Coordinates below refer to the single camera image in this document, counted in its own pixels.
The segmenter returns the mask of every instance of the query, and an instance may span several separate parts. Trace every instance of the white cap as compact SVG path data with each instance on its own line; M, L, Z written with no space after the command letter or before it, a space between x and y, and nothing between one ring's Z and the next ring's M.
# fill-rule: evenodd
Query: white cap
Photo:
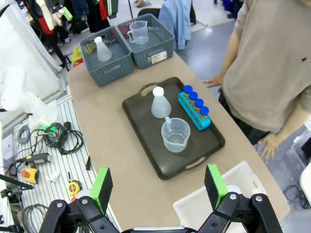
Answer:
M160 86L157 86L152 91L153 95L156 97L160 97L164 95L164 89Z
M95 42L95 43L102 42L102 41L103 41L103 39L102 39L101 36L97 36L97 37L94 39L94 42Z

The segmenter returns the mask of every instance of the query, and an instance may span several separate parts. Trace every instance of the tray handle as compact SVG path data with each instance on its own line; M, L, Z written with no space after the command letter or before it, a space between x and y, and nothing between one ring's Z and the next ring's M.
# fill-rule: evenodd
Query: tray handle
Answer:
M150 87L152 87L152 86L156 87L156 86L158 86L158 85L159 85L159 83L149 83L149 84L143 86L143 87L137 92L136 95L139 95L139 96L141 96L141 97L144 97L144 96L146 96L149 92L152 92L153 88L150 89Z
M206 157L201 157L197 161L193 162L192 164L189 164L185 167L186 170L191 170L197 166L200 166L204 161L206 160Z

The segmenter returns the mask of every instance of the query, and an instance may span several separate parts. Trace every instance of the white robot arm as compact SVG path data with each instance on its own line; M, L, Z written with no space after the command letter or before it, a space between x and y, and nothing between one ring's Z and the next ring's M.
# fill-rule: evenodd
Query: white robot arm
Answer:
M32 114L29 117L31 129L40 124L50 125L57 120L57 109L48 107L38 96L25 91L26 71L22 67L10 67L4 72L4 91L1 102L6 111L18 109Z

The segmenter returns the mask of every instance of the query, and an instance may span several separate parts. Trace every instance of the blue cloth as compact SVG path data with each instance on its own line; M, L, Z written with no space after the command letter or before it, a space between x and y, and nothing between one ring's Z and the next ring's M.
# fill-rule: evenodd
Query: blue cloth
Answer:
M174 50L191 38L190 8L191 0L167 0L160 10L159 21L175 36Z
M88 15L88 4L86 0L71 0L73 15L76 20L81 19L82 16Z

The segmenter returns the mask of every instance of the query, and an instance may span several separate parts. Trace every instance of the white plastic bin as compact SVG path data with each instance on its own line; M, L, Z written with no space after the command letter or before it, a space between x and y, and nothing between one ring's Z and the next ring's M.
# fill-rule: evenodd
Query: white plastic bin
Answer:
M260 180L246 161L230 169L222 175L222 178L229 192L242 193L247 198L255 193L266 194ZM213 212L205 186L174 202L173 207L179 217L180 225L195 230L198 230ZM241 223L232 222L227 233L246 233L246 230Z

